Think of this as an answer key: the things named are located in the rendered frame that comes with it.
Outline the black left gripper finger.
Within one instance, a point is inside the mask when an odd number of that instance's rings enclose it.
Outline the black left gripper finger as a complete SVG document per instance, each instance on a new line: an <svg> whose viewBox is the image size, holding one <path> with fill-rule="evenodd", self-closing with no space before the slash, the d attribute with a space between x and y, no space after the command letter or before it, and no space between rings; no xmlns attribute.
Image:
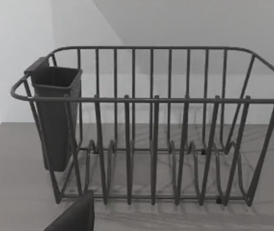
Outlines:
<svg viewBox="0 0 274 231"><path fill-rule="evenodd" d="M43 231L94 231L94 192L87 190Z"/></svg>

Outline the dark grey cutlery holder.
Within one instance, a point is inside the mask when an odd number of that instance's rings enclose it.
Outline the dark grey cutlery holder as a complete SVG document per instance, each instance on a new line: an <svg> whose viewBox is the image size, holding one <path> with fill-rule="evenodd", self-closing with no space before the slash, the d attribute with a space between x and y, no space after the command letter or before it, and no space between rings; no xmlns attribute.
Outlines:
<svg viewBox="0 0 274 231"><path fill-rule="evenodd" d="M26 70L36 96L79 97L82 70L69 67L50 66L45 57L38 58ZM67 168L70 154L67 114L64 102L41 103L41 115L47 133L52 170L63 172Z"/></svg>

